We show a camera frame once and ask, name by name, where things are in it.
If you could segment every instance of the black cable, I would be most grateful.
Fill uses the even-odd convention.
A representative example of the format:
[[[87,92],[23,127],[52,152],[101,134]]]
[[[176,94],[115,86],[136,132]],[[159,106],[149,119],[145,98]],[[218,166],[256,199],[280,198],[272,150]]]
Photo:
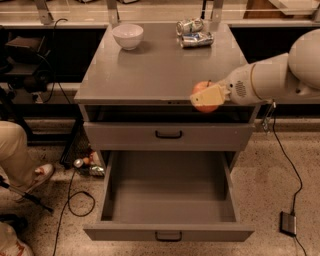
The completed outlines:
[[[300,177],[300,175],[299,175],[299,173],[298,173],[295,165],[293,164],[293,162],[291,161],[291,159],[290,159],[290,158],[288,157],[288,155],[286,154],[286,152],[285,152],[285,150],[284,150],[284,148],[283,148],[283,146],[282,146],[282,144],[281,144],[281,142],[280,142],[280,140],[279,140],[279,138],[278,138],[278,135],[277,135],[277,133],[276,133],[276,131],[275,131],[275,125],[276,125],[276,114],[274,114],[274,123],[273,123],[273,127],[272,127],[273,133],[274,133],[274,135],[275,135],[275,137],[276,137],[276,139],[277,139],[277,141],[278,141],[278,143],[279,143],[279,145],[280,145],[280,148],[281,148],[284,156],[285,156],[285,157],[287,158],[287,160],[290,162],[293,170],[295,171],[295,173],[296,173],[296,175],[297,175],[297,177],[298,177],[298,179],[299,179],[299,183],[300,183],[300,188],[294,193],[294,196],[293,196],[293,203],[292,203],[291,214],[292,214],[292,215],[295,215],[296,197],[297,197],[298,193],[302,190],[302,188],[303,188],[303,183],[302,183],[302,179],[301,179],[301,177]]]
[[[207,0],[203,0],[202,1],[202,10],[201,10],[201,19],[205,18],[206,8],[207,8]]]
[[[297,171],[297,168],[295,167],[295,165],[293,164],[293,162],[291,161],[291,159],[289,158],[289,156],[288,156],[287,153],[285,152],[285,150],[284,150],[284,148],[283,148],[283,146],[282,146],[282,143],[281,143],[281,141],[280,141],[280,139],[279,139],[279,137],[278,137],[278,135],[277,135],[277,133],[276,133],[276,129],[275,129],[276,119],[277,119],[277,118],[276,118],[276,113],[274,113],[274,122],[273,122],[273,126],[272,126],[273,133],[274,133],[274,135],[275,135],[275,137],[276,137],[276,139],[277,139],[277,141],[278,141],[278,143],[279,143],[279,145],[280,145],[280,148],[281,148],[284,156],[285,156],[285,157],[287,158],[287,160],[290,162],[290,164],[291,164],[293,170],[295,171],[295,173],[296,173],[296,175],[297,175],[297,177],[298,177],[298,179],[299,179],[299,182],[300,182],[300,188],[294,193],[293,202],[292,202],[291,215],[292,215],[292,216],[295,216],[296,197],[297,197],[297,195],[300,193],[300,191],[301,191],[302,188],[303,188],[303,182],[302,182],[302,179],[301,179],[301,177],[300,177],[300,175],[299,175],[299,172]],[[304,255],[307,256],[306,250],[304,249],[304,247],[302,246],[302,244],[301,244],[300,241],[298,240],[297,236],[295,236],[294,238],[295,238],[295,240],[297,241],[297,243],[300,245],[300,247],[302,248],[302,250],[303,250],[303,252],[304,252]]]
[[[55,71],[54,71],[54,69],[52,68],[52,66],[50,65],[50,63],[48,62],[48,60],[47,60],[45,57],[43,57],[43,56],[40,55],[40,54],[37,54],[37,55],[45,61],[45,63],[48,65],[49,69],[51,70],[51,72],[52,72],[52,74],[53,74],[53,84],[52,84],[52,88],[51,88],[51,92],[50,92],[49,98],[46,99],[46,100],[43,102],[43,103],[47,103],[47,102],[49,102],[49,100],[50,100],[51,97],[52,97],[54,85],[55,85],[55,83],[56,83],[56,82],[55,82],[55,80],[56,80],[56,78],[55,78],[55,77],[56,77],[56,76],[55,76]],[[58,85],[59,85],[59,87],[60,87],[60,89],[61,89],[64,97],[67,99],[68,103],[71,104],[71,102],[70,102],[70,100],[68,99],[65,91],[62,89],[62,86],[61,86],[60,82],[58,82]]]
[[[57,25],[58,25],[58,23],[59,23],[60,21],[68,21],[68,19],[65,19],[65,18],[58,19],[58,20],[54,23],[54,26],[53,26],[52,42],[53,42],[53,52],[54,52],[54,54],[55,54],[54,66],[52,67],[45,57],[43,57],[43,56],[41,56],[41,55],[38,54],[38,56],[39,56],[40,58],[42,58],[42,59],[46,62],[46,64],[49,66],[49,68],[50,68],[50,70],[51,70],[51,72],[52,72],[52,75],[53,75],[53,84],[52,84],[52,88],[51,88],[51,92],[50,92],[49,98],[46,99],[43,103],[47,103],[47,102],[50,101],[50,99],[51,99],[51,97],[52,97],[52,95],[53,95],[54,86],[55,86],[55,84],[56,84],[56,77],[57,77],[56,68],[57,68],[57,58],[58,58],[58,55],[57,55],[57,50],[56,50],[56,49],[57,49],[57,46],[56,46],[55,31],[56,31],[56,27],[57,27]],[[60,90],[62,91],[64,97],[67,99],[68,103],[71,104],[71,102],[70,102],[70,100],[68,99],[65,91],[62,89],[62,86],[61,86],[60,82],[57,82],[57,83],[58,83],[58,85],[59,85],[59,87],[60,87]]]
[[[94,197],[92,195],[90,195],[88,192],[86,191],[78,191],[72,195],[70,195],[70,191],[71,191],[71,185],[72,185],[72,181],[73,181],[73,178],[74,178],[74,175],[76,173],[76,170],[74,169],[73,170],[73,174],[72,174],[72,177],[71,177],[71,180],[70,180],[70,183],[69,183],[69,188],[68,188],[68,200],[67,202],[64,204],[63,208],[62,208],[62,211],[60,213],[60,218],[59,218],[59,223],[58,223],[58,228],[57,228],[57,233],[56,233],[56,240],[55,240],[55,243],[54,243],[54,250],[53,250],[53,256],[55,256],[56,254],[56,250],[57,250],[57,244],[58,244],[58,238],[59,238],[59,231],[60,231],[60,227],[61,227],[61,221],[62,221],[62,217],[63,217],[63,213],[64,213],[64,210],[66,208],[66,206],[68,205],[68,208],[69,208],[69,211],[76,217],[85,217],[85,216],[88,216],[94,209],[95,205],[96,205],[96,200],[94,199]],[[77,214],[74,212],[74,210],[72,210],[71,208],[71,205],[70,205],[70,201],[73,197],[75,197],[76,195],[78,194],[84,194],[85,196],[89,197],[92,199],[92,207],[91,209],[84,213],[84,214]]]
[[[297,243],[300,245],[300,247],[302,248],[303,252],[304,252],[304,255],[307,256],[307,252],[306,250],[304,249],[304,247],[302,246],[302,244],[300,243],[300,241],[298,240],[297,236],[294,237],[294,239],[297,241]]]

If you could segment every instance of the can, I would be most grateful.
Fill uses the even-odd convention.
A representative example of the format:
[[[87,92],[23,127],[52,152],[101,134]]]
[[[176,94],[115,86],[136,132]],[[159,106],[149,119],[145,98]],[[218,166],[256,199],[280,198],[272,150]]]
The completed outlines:
[[[83,165],[84,165],[84,161],[81,158],[76,159],[73,162],[73,166],[76,167],[76,168],[81,168]]]
[[[176,31],[178,36],[187,33],[199,32],[203,29],[204,23],[201,18],[186,19],[177,22]]]
[[[90,167],[89,173],[91,176],[104,176],[104,168],[99,165],[94,165]]]
[[[185,34],[180,39],[180,46],[182,48],[206,46],[212,43],[213,35],[210,32]]]

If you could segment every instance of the open drawer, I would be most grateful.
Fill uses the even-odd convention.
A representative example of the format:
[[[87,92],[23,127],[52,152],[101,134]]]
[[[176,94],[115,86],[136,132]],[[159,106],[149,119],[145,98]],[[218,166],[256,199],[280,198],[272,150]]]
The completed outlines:
[[[223,152],[113,151],[92,240],[244,241]]]

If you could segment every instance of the terrazzo floor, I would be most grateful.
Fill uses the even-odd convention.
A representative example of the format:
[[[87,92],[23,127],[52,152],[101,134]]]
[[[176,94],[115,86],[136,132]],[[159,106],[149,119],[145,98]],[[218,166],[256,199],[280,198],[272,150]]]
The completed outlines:
[[[276,131],[303,180],[303,190],[296,202],[297,237],[307,255],[320,255],[320,121],[278,120]],[[12,201],[12,192],[0,188],[0,213],[14,213],[27,219],[29,225],[19,237],[32,247],[36,256],[53,255],[60,215],[67,202],[73,169],[65,170],[59,164],[63,149],[63,145],[30,147],[32,157],[56,167],[51,180],[34,192],[43,204],[54,209],[53,214],[27,200],[16,203]],[[96,199],[96,206],[86,217],[76,217],[66,207],[55,255],[304,255],[293,238],[279,232],[279,214],[290,212],[299,181],[272,132],[265,134],[257,123],[256,132],[241,152],[231,177],[241,222],[255,228],[245,242],[96,242],[86,235],[83,225],[97,220],[103,179],[76,173],[71,194],[87,191]],[[72,209],[78,214],[87,212],[91,205],[91,199],[83,195],[71,201]]]

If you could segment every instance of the small white bowl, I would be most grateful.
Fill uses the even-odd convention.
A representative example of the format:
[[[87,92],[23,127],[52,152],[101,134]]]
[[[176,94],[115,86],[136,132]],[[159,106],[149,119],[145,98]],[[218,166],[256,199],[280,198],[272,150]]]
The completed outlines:
[[[112,34],[123,49],[133,50],[143,39],[143,28],[135,24],[121,24],[112,30]]]

